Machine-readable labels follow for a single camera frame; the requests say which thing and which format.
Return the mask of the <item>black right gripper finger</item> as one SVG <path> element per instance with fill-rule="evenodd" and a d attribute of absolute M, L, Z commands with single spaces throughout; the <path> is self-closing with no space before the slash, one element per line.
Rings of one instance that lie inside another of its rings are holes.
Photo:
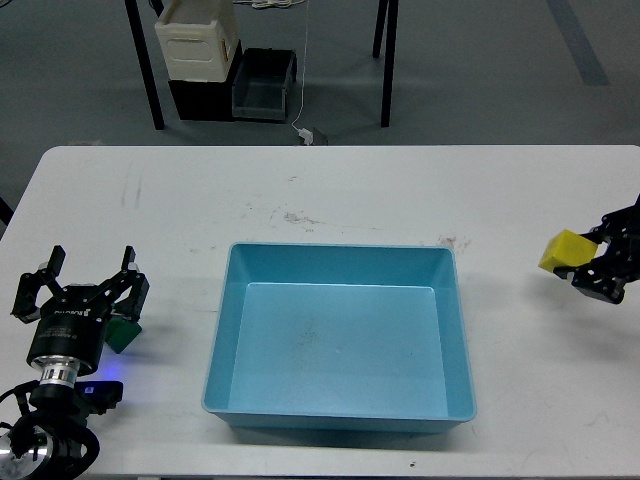
<path fill-rule="evenodd" d="M 581 236 L 599 245 L 622 239 L 626 235 L 628 225 L 628 208 L 604 214 L 601 223 Z"/>
<path fill-rule="evenodd" d="M 625 285 L 631 280 L 620 279 L 612 274 L 606 250 L 603 255 L 595 256 L 586 264 L 578 267 L 558 267 L 553 273 L 585 296 L 615 305 L 620 304 L 624 299 Z"/>

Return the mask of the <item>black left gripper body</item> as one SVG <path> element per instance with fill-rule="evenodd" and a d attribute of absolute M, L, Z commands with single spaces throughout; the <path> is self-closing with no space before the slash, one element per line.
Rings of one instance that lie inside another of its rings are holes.
<path fill-rule="evenodd" d="M 96 297 L 97 286 L 71 285 L 64 300 L 51 297 L 40 307 L 40 319 L 26 357 L 34 368 L 54 357 L 79 362 L 79 374 L 97 371 L 106 336 L 112 302 Z"/>

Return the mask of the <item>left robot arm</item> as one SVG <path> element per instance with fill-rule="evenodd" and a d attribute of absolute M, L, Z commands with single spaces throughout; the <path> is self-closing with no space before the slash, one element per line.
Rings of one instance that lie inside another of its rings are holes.
<path fill-rule="evenodd" d="M 125 248 L 119 271 L 99 284 L 61 286 L 65 256 L 55 246 L 18 284 L 12 314 L 36 325 L 26 361 L 40 377 L 8 392 L 20 417 L 1 425 L 4 479 L 75 479 L 95 462 L 100 444 L 88 418 L 115 408 L 124 386 L 90 376 L 105 347 L 121 353 L 142 331 L 149 282 L 133 247 Z"/>

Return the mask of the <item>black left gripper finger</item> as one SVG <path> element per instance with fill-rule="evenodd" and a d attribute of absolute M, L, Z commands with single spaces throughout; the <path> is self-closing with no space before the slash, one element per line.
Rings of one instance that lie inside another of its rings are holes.
<path fill-rule="evenodd" d="M 61 272 L 66 252 L 60 245 L 52 249 L 49 260 L 34 273 L 23 273 L 20 276 L 16 297 L 11 314 L 24 324 L 29 324 L 41 318 L 37 297 L 40 289 L 49 289 L 53 299 L 61 303 L 65 300 L 65 292 L 57 282 Z"/>
<path fill-rule="evenodd" d="M 102 282 L 98 293 L 98 298 L 110 306 L 112 315 L 130 323 L 139 322 L 150 288 L 146 275 L 139 270 L 135 260 L 134 247 L 127 245 L 120 271 Z"/>

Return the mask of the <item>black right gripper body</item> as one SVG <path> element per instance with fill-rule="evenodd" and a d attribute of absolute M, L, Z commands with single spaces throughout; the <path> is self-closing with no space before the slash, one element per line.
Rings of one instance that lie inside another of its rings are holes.
<path fill-rule="evenodd" d="M 639 200 L 610 214 L 606 254 L 612 274 L 624 280 L 639 279 Z"/>

